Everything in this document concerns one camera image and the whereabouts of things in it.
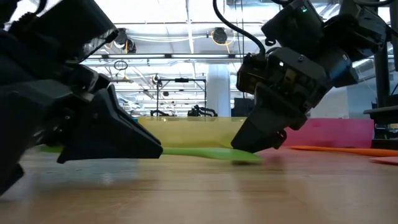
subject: pink mat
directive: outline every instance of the pink mat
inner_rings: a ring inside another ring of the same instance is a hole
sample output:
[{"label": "pink mat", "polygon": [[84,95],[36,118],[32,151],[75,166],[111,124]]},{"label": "pink mat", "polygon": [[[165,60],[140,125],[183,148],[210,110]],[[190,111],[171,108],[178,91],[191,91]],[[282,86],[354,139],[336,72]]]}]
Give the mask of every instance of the pink mat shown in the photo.
[{"label": "pink mat", "polygon": [[373,138],[371,119],[309,119],[298,131],[286,129],[284,146],[370,148]]},{"label": "pink mat", "polygon": [[371,162],[398,166],[398,157],[376,157],[369,160]]}]

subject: ductwork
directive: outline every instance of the ductwork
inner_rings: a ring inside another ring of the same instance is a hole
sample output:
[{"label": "ductwork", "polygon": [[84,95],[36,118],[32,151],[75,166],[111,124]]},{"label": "ductwork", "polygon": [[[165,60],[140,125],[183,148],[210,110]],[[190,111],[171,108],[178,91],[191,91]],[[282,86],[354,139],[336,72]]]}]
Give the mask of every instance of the ductwork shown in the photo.
[{"label": "ductwork", "polygon": [[[388,44],[388,54],[392,55],[394,53],[392,45]],[[358,74],[361,77],[366,77],[368,75],[374,75],[374,59],[369,59],[364,61],[363,63],[361,63],[360,65],[358,65],[357,67],[355,67],[356,72],[358,72]],[[393,61],[389,61],[389,70],[394,70],[395,65]]]}]

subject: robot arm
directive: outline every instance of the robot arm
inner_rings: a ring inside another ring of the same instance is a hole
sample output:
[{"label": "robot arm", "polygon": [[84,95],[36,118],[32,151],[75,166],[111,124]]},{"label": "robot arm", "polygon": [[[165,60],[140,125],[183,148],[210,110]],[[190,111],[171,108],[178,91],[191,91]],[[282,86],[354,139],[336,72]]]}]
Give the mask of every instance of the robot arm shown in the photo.
[{"label": "robot arm", "polygon": [[[0,0],[2,24],[16,2]],[[109,78],[79,64],[117,28],[94,0],[63,0],[37,17],[43,2],[0,30],[0,195],[23,176],[19,159],[35,145],[62,145],[59,163],[162,153],[119,106]]]},{"label": "robot arm", "polygon": [[216,113],[215,110],[201,107],[198,105],[192,106],[192,109],[188,111],[187,116],[200,116],[200,115],[205,115],[205,116],[211,116],[211,117],[217,117],[218,114]]},{"label": "robot arm", "polygon": [[231,145],[257,152],[279,148],[286,140],[285,128],[300,129],[306,114],[332,87],[354,85],[358,75],[353,62],[381,51],[390,28],[372,10],[344,0],[340,13],[323,22],[309,0],[277,1],[281,10],[262,31],[265,45],[253,35],[216,15],[229,28],[259,46],[247,54],[238,70],[237,88],[254,94],[256,105]]}]

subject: metal frame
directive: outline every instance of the metal frame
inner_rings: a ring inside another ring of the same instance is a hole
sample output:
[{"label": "metal frame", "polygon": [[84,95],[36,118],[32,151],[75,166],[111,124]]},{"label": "metal frame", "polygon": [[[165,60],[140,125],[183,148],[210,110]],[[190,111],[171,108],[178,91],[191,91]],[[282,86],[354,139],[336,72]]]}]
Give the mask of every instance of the metal frame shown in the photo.
[{"label": "metal frame", "polygon": [[128,60],[128,59],[225,59],[231,60],[236,58],[240,60],[243,54],[94,54],[90,55],[87,60]]},{"label": "metal frame", "polygon": [[[391,21],[396,19],[397,16],[398,3],[393,2],[390,4]],[[394,27],[394,25],[396,26],[397,24],[392,24],[392,28],[396,29],[397,27]],[[376,76],[377,108],[366,110],[364,114],[370,115],[371,119],[375,121],[376,128],[378,124],[387,125],[398,122],[398,117],[396,116],[398,112],[397,102],[396,100],[395,102],[392,101],[396,95],[390,95],[390,70],[387,45],[374,56],[374,71]],[[398,149],[398,140],[378,139],[378,136],[375,135],[372,140],[372,148]]]},{"label": "metal frame", "polygon": [[[160,87],[160,83],[161,82],[165,82],[161,88]],[[205,98],[202,99],[205,101],[205,108],[207,105],[207,81],[205,79],[196,79],[196,78],[160,78],[156,81],[156,110],[159,110],[159,93],[163,90],[163,88],[165,86],[167,86],[167,84],[169,84],[170,82],[176,82],[176,83],[186,83],[186,82],[194,82],[195,84],[197,84],[197,86],[204,91],[205,93]],[[203,82],[205,84],[204,88],[202,88],[198,82]]]}]

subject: orange strip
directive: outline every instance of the orange strip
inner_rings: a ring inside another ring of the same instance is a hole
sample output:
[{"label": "orange strip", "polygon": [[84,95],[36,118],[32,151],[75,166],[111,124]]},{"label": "orange strip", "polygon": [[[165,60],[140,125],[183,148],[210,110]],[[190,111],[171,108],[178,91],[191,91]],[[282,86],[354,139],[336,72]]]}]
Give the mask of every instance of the orange strip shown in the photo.
[{"label": "orange strip", "polygon": [[398,156],[398,151],[389,150],[389,149],[348,149],[348,148],[332,148],[332,147],[318,147],[318,146],[290,146],[290,148],[297,150],[306,150],[306,151],[347,152],[362,156],[374,156],[374,157]]}]

